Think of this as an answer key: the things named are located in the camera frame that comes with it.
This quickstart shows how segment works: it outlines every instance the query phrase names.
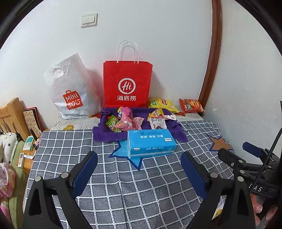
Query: checkered blanket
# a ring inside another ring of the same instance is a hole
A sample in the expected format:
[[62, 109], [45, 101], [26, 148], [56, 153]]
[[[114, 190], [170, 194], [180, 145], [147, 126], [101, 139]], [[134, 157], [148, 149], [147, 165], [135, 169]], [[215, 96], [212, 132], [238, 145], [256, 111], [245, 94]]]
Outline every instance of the checkered blanket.
[[[231, 178], [230, 168], [220, 161], [209, 136], [221, 137], [216, 123], [181, 122], [189, 142], [177, 141], [175, 152], [167, 156], [145, 158], [140, 171], [124, 158], [109, 158], [117, 142], [95, 142], [92, 130], [44, 132], [27, 186], [27, 196], [36, 176], [58, 177], [70, 171], [92, 150], [98, 165], [83, 194], [76, 201], [96, 229], [178, 229], [189, 224], [202, 199], [195, 194], [180, 164], [181, 154], [189, 150], [209, 172]], [[69, 225], [57, 196], [53, 196], [64, 228]]]

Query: brown star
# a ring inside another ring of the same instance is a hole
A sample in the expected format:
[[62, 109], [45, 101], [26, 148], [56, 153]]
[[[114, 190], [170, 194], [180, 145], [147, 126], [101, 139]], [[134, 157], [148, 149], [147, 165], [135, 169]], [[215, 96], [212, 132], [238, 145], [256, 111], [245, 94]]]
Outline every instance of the brown star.
[[221, 148], [225, 148], [227, 150], [231, 150], [233, 149], [229, 144], [227, 144], [225, 142], [225, 140], [223, 139], [223, 137], [219, 137], [219, 138], [214, 138], [210, 135], [207, 134], [207, 136], [209, 137], [209, 139], [213, 142], [211, 148], [209, 149], [209, 151], [218, 151]]

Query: cable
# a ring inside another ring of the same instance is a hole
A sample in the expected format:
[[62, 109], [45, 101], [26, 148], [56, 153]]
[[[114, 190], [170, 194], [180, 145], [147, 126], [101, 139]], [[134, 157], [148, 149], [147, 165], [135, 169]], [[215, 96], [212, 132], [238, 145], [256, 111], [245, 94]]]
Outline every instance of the cable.
[[272, 144], [272, 146], [271, 146], [271, 148], [270, 148], [270, 150], [269, 150], [269, 153], [268, 153], [268, 155], [267, 155], [267, 159], [266, 159], [265, 162], [263, 163], [263, 166], [262, 166], [262, 168], [261, 168], [261, 171], [259, 172], [259, 175], [256, 177], [255, 182], [253, 183], [253, 185], [252, 185], [251, 188], [249, 189], [249, 194], [251, 194], [253, 188], [254, 188], [255, 185], [257, 184], [257, 181], [258, 181], [259, 178], [261, 177], [261, 174], [263, 173], [263, 171], [264, 171], [264, 169], [265, 169], [265, 167], [266, 167], [266, 163], [269, 161], [270, 156], [271, 156], [271, 154], [272, 154], [272, 152], [273, 152], [273, 150], [274, 150], [274, 148], [275, 148], [275, 146], [276, 146], [276, 144], [277, 144], [277, 142], [278, 142], [278, 140], [279, 140], [281, 134], [282, 134], [282, 127], [281, 127], [281, 129], [279, 130], [279, 132], [278, 132], [278, 134], [277, 134], [277, 136], [276, 136], [276, 138], [275, 138], [275, 140], [274, 140], [274, 142], [273, 142], [273, 144]]

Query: blue gripper pad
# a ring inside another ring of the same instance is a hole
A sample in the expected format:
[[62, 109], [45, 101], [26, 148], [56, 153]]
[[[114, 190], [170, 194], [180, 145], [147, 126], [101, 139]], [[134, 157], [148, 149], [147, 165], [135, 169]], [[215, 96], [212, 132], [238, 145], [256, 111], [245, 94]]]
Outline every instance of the blue gripper pad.
[[243, 147], [243, 150], [245, 150], [248, 153], [254, 155], [255, 157], [262, 157], [263, 156], [261, 149], [252, 145], [251, 143], [244, 142], [242, 147]]
[[97, 163], [98, 156], [95, 152], [93, 152], [88, 161], [84, 164], [80, 172], [77, 174], [76, 178], [73, 180], [74, 190], [72, 192], [72, 197], [74, 199], [83, 193], [93, 171], [97, 166]]
[[189, 157], [183, 153], [181, 155], [181, 166], [186, 173], [189, 181], [191, 182], [196, 194], [203, 198], [203, 200], [207, 197], [207, 192], [205, 191], [205, 181], [201, 174], [198, 172], [198, 170], [195, 168], [192, 161], [189, 159]]

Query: screw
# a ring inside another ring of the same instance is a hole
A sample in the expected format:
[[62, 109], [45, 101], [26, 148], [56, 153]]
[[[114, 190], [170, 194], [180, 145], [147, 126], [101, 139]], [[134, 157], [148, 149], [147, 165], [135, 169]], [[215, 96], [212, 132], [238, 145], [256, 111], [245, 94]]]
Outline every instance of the screw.
[[244, 178], [243, 177], [237, 177], [238, 181], [243, 182]]
[[211, 177], [213, 177], [213, 178], [217, 178], [217, 177], [218, 177], [218, 175], [217, 175], [217, 173], [212, 172], [212, 173], [211, 173]]
[[38, 181], [41, 180], [41, 177], [40, 177], [40, 176], [37, 176], [34, 180], [35, 180], [36, 182], [38, 182]]
[[69, 174], [68, 174], [67, 172], [64, 172], [64, 173], [61, 174], [61, 177], [62, 177], [62, 178], [66, 178], [66, 177], [68, 177], [68, 175], [69, 175]]

